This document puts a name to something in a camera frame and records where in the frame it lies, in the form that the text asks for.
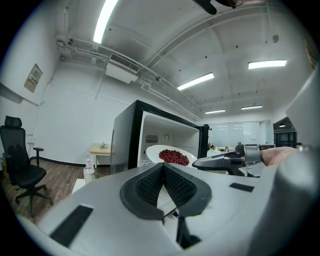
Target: chair armrest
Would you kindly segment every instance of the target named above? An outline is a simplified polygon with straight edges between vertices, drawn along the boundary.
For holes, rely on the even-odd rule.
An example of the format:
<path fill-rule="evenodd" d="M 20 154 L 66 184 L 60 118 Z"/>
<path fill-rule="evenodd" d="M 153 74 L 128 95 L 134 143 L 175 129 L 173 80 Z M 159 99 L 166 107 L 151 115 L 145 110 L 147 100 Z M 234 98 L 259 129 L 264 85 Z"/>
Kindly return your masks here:
<path fill-rule="evenodd" d="M 34 149 L 35 151 L 38 151 L 38 152 L 39 152 L 39 151 L 44 151 L 44 149 L 41 148 L 41 147 L 34 147 L 33 149 Z"/>
<path fill-rule="evenodd" d="M 9 153 L 3 153 L 2 156 L 5 159 L 7 173 L 9 174 L 10 170 L 12 169 L 12 166 L 13 166 L 14 158 Z"/>
<path fill-rule="evenodd" d="M 12 158 L 12 155 L 8 154 L 8 153 L 3 153 L 2 156 L 5 158 L 5 159 L 10 159 Z"/>
<path fill-rule="evenodd" d="M 34 147 L 33 148 L 36 151 L 36 165 L 39 167 L 39 151 L 44 151 L 41 147 Z"/>

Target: human hand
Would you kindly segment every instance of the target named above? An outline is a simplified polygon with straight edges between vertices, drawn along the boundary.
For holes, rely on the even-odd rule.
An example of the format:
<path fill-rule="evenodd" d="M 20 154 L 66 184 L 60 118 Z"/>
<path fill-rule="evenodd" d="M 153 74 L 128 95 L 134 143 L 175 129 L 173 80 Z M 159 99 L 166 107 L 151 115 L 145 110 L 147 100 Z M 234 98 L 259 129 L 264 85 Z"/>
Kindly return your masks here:
<path fill-rule="evenodd" d="M 298 149 L 289 146 L 273 147 L 260 151 L 263 162 L 266 166 L 278 165 L 287 157 L 298 152 Z"/>

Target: framed poster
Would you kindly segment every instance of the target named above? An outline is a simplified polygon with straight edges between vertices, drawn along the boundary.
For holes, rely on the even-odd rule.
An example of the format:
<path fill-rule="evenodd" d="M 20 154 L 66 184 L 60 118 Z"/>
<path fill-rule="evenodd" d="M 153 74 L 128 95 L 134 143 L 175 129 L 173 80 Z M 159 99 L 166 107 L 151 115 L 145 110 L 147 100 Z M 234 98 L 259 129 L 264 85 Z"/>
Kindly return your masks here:
<path fill-rule="evenodd" d="M 38 65 L 34 64 L 29 76 L 27 77 L 27 79 L 24 83 L 24 87 L 33 93 L 37 87 L 37 84 L 38 84 L 42 74 L 43 73 L 40 70 L 40 68 L 38 67 Z"/>

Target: ceiling vent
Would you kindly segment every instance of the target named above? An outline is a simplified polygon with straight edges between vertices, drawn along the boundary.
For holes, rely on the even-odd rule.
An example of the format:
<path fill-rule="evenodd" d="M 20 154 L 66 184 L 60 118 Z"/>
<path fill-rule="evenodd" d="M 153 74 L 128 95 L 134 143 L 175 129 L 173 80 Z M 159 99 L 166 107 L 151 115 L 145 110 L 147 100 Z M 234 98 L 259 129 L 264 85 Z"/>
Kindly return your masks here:
<path fill-rule="evenodd" d="M 132 74 L 128 70 L 125 70 L 124 68 L 118 65 L 114 65 L 110 62 L 108 62 L 108 64 L 106 65 L 105 74 L 122 82 L 125 82 L 126 84 L 129 84 L 131 81 L 136 81 L 138 79 L 137 75 Z"/>
<path fill-rule="evenodd" d="M 122 58 L 118 55 L 115 55 L 114 53 L 111 54 L 111 57 L 109 59 L 109 62 L 116 64 L 126 70 L 129 70 L 130 72 L 136 74 L 139 72 L 140 67 L 136 64 L 126 60 L 125 58 Z"/>

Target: office chair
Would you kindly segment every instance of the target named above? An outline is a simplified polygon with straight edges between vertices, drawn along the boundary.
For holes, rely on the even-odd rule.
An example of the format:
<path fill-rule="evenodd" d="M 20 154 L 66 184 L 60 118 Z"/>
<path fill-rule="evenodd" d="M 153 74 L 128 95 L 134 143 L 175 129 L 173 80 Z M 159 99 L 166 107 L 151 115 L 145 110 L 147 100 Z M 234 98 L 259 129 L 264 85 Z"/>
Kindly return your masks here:
<path fill-rule="evenodd" d="M 26 189 L 25 192 L 15 197 L 15 202 L 19 204 L 20 198 L 29 196 L 29 214 L 34 218 L 35 215 L 32 209 L 34 196 L 50 200 L 50 205 L 53 205 L 54 202 L 51 198 L 38 193 L 40 189 L 46 191 L 46 185 L 35 186 L 47 174 L 45 169 L 39 167 L 39 151 L 44 149 L 40 147 L 33 148 L 36 150 L 37 166 L 31 165 L 26 149 L 26 131 L 21 126 L 20 118 L 6 116 L 4 125 L 0 127 L 0 136 L 4 148 L 3 157 L 5 158 L 11 184 Z"/>

